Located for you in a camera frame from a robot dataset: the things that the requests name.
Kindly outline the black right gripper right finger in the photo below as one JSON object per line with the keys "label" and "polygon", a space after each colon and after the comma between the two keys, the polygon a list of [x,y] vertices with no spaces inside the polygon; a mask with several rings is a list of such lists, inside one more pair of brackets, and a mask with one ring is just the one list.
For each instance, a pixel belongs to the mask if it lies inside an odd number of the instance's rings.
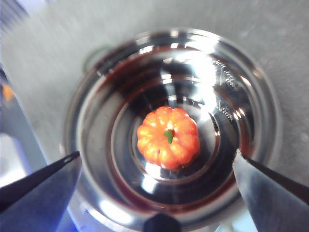
{"label": "black right gripper right finger", "polygon": [[241,197],[259,232],[307,232],[309,188],[236,150],[232,163]]}

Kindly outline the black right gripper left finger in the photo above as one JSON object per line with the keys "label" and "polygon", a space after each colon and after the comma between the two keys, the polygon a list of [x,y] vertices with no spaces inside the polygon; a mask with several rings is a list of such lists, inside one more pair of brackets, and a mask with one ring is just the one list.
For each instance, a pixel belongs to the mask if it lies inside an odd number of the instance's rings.
{"label": "black right gripper left finger", "polygon": [[2,232],[55,232],[82,167],[78,151],[0,189]]}

